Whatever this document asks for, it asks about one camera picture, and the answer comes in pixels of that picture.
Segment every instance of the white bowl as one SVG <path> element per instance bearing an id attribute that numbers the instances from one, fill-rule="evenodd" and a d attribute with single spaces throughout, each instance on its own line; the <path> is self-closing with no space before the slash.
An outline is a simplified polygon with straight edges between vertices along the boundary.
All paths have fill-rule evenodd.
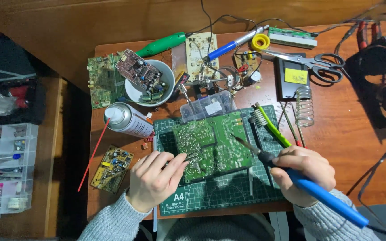
<path id="1" fill-rule="evenodd" d="M 155 104 L 141 103 L 141 96 L 143 95 L 144 90 L 139 86 L 132 84 L 131 81 L 126 79 L 126 81 L 124 82 L 126 94 L 127 96 L 129 96 L 131 100 L 138 102 L 138 105 L 140 106 L 160 106 L 161 104 L 166 102 L 171 96 L 175 87 L 175 76 L 174 76 L 174 73 L 172 73 L 171 68 L 169 68 L 169 66 L 162 61 L 146 60 L 146 62 L 156 67 L 158 70 L 162 72 L 162 77 L 160 78 L 160 80 L 166 83 L 169 86 L 169 89 L 167 89 L 164 92 L 164 94 L 162 95 L 162 98 L 160 99 L 160 102 Z"/>

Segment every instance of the capacitor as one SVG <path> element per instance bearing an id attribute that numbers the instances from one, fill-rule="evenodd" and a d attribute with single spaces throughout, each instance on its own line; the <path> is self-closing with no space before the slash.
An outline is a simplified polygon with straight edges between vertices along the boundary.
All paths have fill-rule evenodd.
<path id="1" fill-rule="evenodd" d="M 248 81 L 250 84 L 255 84 L 257 83 L 260 79 L 262 78 L 262 75 L 258 71 L 254 71 L 250 77 L 248 78 Z"/>

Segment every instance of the right hand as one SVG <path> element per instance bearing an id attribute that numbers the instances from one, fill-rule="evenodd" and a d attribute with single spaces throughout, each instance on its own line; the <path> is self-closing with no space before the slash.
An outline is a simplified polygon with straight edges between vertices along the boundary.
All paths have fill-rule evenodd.
<path id="1" fill-rule="evenodd" d="M 272 162 L 276 166 L 298 170 L 327 191 L 331 191 L 336 186 L 335 169 L 316 151 L 290 146 L 283 149 Z M 271 175 L 281 188 L 284 197 L 291 203 L 300 207 L 311 207 L 318 202 L 302 189 L 298 189 L 281 168 L 272 168 Z"/>
<path id="2" fill-rule="evenodd" d="M 142 213 L 166 200 L 177 189 L 184 168 L 189 164 L 184 161 L 186 156 L 185 153 L 174 157 L 169 152 L 153 151 L 143 157 L 130 171 L 126 200 Z"/>

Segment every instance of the yellow circuit board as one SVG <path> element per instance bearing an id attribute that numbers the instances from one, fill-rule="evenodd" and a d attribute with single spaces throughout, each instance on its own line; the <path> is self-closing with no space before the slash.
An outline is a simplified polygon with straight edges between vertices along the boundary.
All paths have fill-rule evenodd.
<path id="1" fill-rule="evenodd" d="M 132 153 L 110 145 L 90 185 L 116 194 L 129 169 L 132 158 Z"/>
<path id="2" fill-rule="evenodd" d="M 244 51 L 243 54 L 247 54 L 249 52 L 251 52 L 251 51 Z M 257 56 L 254 54 L 241 55 L 241 56 L 240 55 L 234 55 L 233 58 L 235 59 L 235 64 L 236 64 L 237 69 L 240 69 L 244 64 L 248 65 L 248 69 L 246 70 L 247 74 L 239 73 L 241 75 L 241 81 L 240 82 L 242 82 L 239 84 L 242 86 L 250 85 L 250 83 L 248 82 L 248 78 L 249 78 L 250 74 L 252 74 L 252 72 L 254 72 L 254 70 L 257 68 L 257 66 L 259 64 L 257 62 L 257 60 L 258 60 Z"/>

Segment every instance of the cutting mat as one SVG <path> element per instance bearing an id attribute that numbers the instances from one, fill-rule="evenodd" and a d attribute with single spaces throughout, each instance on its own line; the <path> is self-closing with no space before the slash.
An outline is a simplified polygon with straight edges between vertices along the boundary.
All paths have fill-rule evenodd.
<path id="1" fill-rule="evenodd" d="M 263 106 L 272 123 L 277 126 L 277 119 L 273 106 Z M 256 146 L 248 118 L 252 116 L 253 108 L 241 109 L 242 119 L 247 129 L 250 143 Z M 156 145 L 158 151 L 178 154 L 175 145 L 172 126 L 181 122 L 181 118 L 163 119 L 154 121 L 156 132 Z M 259 136 L 262 141 L 261 148 L 277 155 L 282 150 L 281 144 L 274 138 L 267 127 L 259 128 Z M 253 196 L 250 196 L 247 170 L 227 174 L 218 178 L 207 179 L 198 183 L 178 187 L 176 192 L 160 204 L 160 215 L 170 216 L 187 212 L 224 208 L 253 203 L 283 200 L 284 197 L 268 175 L 263 164 L 255 157 L 253 166 Z"/>

